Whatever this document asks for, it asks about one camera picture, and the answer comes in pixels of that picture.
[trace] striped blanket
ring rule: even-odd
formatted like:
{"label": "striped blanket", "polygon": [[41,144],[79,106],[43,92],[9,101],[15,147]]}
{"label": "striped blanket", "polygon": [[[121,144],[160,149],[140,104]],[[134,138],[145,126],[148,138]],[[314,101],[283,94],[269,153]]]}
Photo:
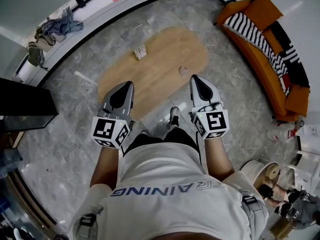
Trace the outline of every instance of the striped blanket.
{"label": "striped blanket", "polygon": [[290,81],[284,60],[279,54],[274,54],[266,39],[255,24],[242,12],[238,12],[230,16],[223,26],[263,52],[263,54],[269,59],[274,72],[279,77],[282,90],[287,96],[290,91]]}

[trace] gray tile floor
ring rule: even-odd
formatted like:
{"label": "gray tile floor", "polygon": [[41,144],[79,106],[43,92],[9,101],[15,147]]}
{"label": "gray tile floor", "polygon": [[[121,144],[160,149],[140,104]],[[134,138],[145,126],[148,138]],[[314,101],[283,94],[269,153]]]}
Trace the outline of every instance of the gray tile floor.
{"label": "gray tile floor", "polygon": [[[119,56],[170,26],[189,28],[207,46],[209,64],[201,75],[217,86],[224,107],[228,109],[230,131],[222,140],[234,167],[258,158],[277,161],[286,172],[281,176],[282,184],[284,187],[292,184],[291,173],[284,165],[296,155],[296,142],[278,144],[267,139],[264,131],[272,113],[266,98],[234,45],[213,26],[222,8],[217,0],[155,1],[97,33],[46,81],[44,87],[51,91],[59,115],[45,129],[26,132],[18,147],[23,157],[20,170],[27,185],[62,231],[68,230],[73,214],[89,189],[100,152],[100,147],[90,139],[92,118],[100,106],[97,86],[75,72],[97,81]],[[181,127],[195,138],[195,128],[188,115],[192,107],[190,88],[186,84],[136,122],[124,148],[143,129],[161,137],[172,106],[180,107]],[[204,143],[200,141],[199,144],[203,155]],[[277,215],[272,215],[268,225],[276,219]],[[271,237],[268,230],[262,237]]]}

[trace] buckle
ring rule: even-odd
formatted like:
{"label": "buckle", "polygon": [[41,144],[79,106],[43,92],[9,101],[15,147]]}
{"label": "buckle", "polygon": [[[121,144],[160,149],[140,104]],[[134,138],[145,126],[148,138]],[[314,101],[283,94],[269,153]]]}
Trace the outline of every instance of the buckle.
{"label": "buckle", "polygon": [[80,219],[80,225],[92,227],[96,221],[97,217],[93,213],[86,214],[81,217]]}
{"label": "buckle", "polygon": [[242,201],[248,206],[257,202],[257,199],[254,196],[244,196]]}

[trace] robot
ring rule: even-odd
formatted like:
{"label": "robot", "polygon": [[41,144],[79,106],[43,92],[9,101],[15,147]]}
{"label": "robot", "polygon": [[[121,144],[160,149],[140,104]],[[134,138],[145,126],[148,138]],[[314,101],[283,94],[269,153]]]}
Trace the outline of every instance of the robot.
{"label": "robot", "polygon": [[[223,136],[229,130],[229,119],[218,89],[205,78],[194,74],[190,79],[190,90],[193,108],[189,114],[202,139]],[[130,117],[134,92],[134,84],[127,81],[105,95],[91,127],[91,138],[98,145],[121,148],[135,123]]]}

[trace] black and white marker cube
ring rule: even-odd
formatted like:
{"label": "black and white marker cube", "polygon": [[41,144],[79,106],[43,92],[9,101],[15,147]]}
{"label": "black and white marker cube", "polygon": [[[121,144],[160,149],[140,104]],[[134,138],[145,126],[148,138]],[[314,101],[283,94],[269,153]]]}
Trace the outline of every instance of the black and white marker cube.
{"label": "black and white marker cube", "polygon": [[119,149],[129,132],[126,120],[93,117],[91,138],[102,147]]}
{"label": "black and white marker cube", "polygon": [[229,131],[228,111],[213,110],[206,112],[197,112],[193,123],[202,139],[212,139],[223,136]]}

